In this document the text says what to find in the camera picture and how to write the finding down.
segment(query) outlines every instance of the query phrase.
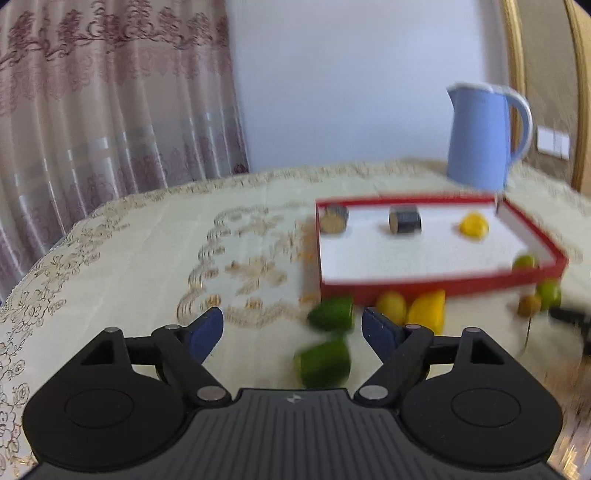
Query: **curtain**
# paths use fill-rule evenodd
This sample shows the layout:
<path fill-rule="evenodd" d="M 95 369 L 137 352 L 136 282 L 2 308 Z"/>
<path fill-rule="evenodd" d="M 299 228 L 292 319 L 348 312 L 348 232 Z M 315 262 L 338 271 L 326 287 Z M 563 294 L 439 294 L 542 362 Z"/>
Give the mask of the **curtain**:
<path fill-rule="evenodd" d="M 223 0 L 0 12 L 0 300 L 102 203 L 247 171 Z"/>

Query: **lime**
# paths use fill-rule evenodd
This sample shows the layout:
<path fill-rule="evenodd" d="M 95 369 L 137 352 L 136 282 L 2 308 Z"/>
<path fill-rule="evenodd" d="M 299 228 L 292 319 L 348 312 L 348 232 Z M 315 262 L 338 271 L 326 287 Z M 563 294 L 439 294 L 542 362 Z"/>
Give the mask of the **lime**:
<path fill-rule="evenodd" d="M 560 307 L 562 303 L 562 289 L 560 288 L 560 282 L 555 278 L 547 278 L 543 282 L 538 283 L 535 292 L 540 297 L 543 312 L 550 307 Z"/>
<path fill-rule="evenodd" d="M 339 337 L 299 353 L 294 365 L 306 388 L 331 388 L 349 377 L 351 358 L 345 339 Z"/>
<path fill-rule="evenodd" d="M 353 328 L 353 298 L 335 297 L 321 301 L 308 314 L 312 327 L 327 332 L 344 332 Z"/>
<path fill-rule="evenodd" d="M 538 259 L 533 255 L 520 255 L 513 262 L 513 270 L 520 270 L 522 268 L 537 268 Z"/>

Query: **beige tablecloth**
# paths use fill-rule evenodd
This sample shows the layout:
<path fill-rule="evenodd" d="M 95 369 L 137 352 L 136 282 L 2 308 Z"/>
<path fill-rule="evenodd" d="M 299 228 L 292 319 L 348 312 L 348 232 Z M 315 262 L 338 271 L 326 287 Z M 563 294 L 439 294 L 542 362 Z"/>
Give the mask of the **beige tablecloth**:
<path fill-rule="evenodd" d="M 319 297 L 314 200 L 459 190 L 443 169 L 406 161 L 281 170 L 133 195 L 99 208 L 34 266 L 0 311 L 1 475 L 13 478 L 34 463 L 20 425 L 30 395 L 107 326 L 149 335 L 220 306 L 226 326 L 206 360 L 209 370 L 233 393 L 296 387 L 293 354 L 321 337 L 303 322 Z M 512 172 L 508 196 L 570 257 L 564 303 L 591 311 L 591 203 L 522 165 Z M 589 479 L 591 373 L 580 364 L 581 340 L 540 316 L 522 352 L 526 325 L 514 316 L 520 290 L 450 299 L 444 334 L 481 326 L 519 357 L 564 408 L 551 464 L 571 479 Z M 354 390 L 380 363 L 359 322 L 349 342 L 353 369 L 346 386 Z"/>

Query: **wall outlet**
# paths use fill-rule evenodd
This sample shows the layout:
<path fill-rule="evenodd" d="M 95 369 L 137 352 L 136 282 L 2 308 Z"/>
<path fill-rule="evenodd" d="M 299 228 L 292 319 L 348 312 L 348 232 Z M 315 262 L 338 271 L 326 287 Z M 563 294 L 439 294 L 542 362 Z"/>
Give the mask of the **wall outlet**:
<path fill-rule="evenodd" d="M 538 151 L 556 158 L 568 160 L 570 157 L 570 137 L 548 127 L 538 126 Z"/>

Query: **lemon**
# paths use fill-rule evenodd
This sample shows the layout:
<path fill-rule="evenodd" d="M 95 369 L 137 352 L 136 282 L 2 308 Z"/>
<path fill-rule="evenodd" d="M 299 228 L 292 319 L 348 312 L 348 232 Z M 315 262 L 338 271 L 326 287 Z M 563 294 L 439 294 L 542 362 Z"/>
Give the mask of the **lemon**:
<path fill-rule="evenodd" d="M 538 268 L 538 259 L 533 255 L 521 255 L 513 262 L 513 270 L 522 268 Z"/>
<path fill-rule="evenodd" d="M 488 235 L 488 221 L 479 212 L 469 213 L 460 223 L 460 232 L 469 238 L 482 240 Z"/>
<path fill-rule="evenodd" d="M 397 325 L 404 325 L 407 306 L 404 297 L 396 291 L 389 291 L 378 298 L 376 309 Z"/>
<path fill-rule="evenodd" d="M 445 322 L 445 291 L 437 290 L 417 298 L 410 309 L 406 323 L 415 323 L 441 335 Z"/>

